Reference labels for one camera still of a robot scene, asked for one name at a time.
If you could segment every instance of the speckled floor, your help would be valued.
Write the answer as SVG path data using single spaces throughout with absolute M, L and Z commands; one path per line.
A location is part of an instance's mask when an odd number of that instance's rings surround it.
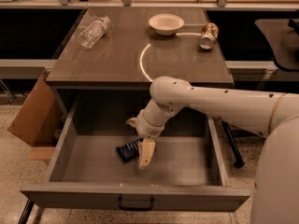
M 42 182 L 47 169 L 46 161 L 28 161 L 30 147 L 7 131 L 18 114 L 23 98 L 6 105 L 6 97 L 0 96 L 0 223 L 18 223 L 26 205 L 19 189 L 25 183 Z M 236 138 L 244 167 L 234 167 L 234 155 L 220 124 L 219 138 L 229 182 L 233 188 L 249 189 L 254 186 L 257 160 L 263 146 L 259 137 Z M 75 224 L 75 223 L 204 223 L 249 224 L 251 198 L 235 213 L 200 212 L 124 212 L 100 210 L 41 209 L 34 206 L 27 223 Z

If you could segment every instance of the tin can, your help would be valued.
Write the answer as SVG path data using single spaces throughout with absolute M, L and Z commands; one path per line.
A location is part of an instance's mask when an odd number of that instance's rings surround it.
M 214 23 L 208 23 L 203 27 L 198 45 L 201 49 L 213 49 L 218 37 L 218 27 Z

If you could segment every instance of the black handle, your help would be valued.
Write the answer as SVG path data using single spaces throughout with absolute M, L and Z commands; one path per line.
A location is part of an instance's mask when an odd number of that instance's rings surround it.
M 150 206 L 149 207 L 129 207 L 129 206 L 122 206 L 121 204 L 121 197 L 119 197 L 119 208 L 122 211 L 136 211 L 136 212 L 147 212 L 151 211 L 154 206 L 154 199 L 150 199 Z

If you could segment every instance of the drawer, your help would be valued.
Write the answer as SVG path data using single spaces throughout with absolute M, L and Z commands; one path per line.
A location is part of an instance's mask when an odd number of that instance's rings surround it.
M 47 208 L 235 211 L 248 190 L 229 186 L 213 118 L 185 108 L 156 140 L 150 166 L 123 163 L 116 147 L 138 138 L 125 121 L 149 91 L 78 91 L 45 182 L 21 192 Z

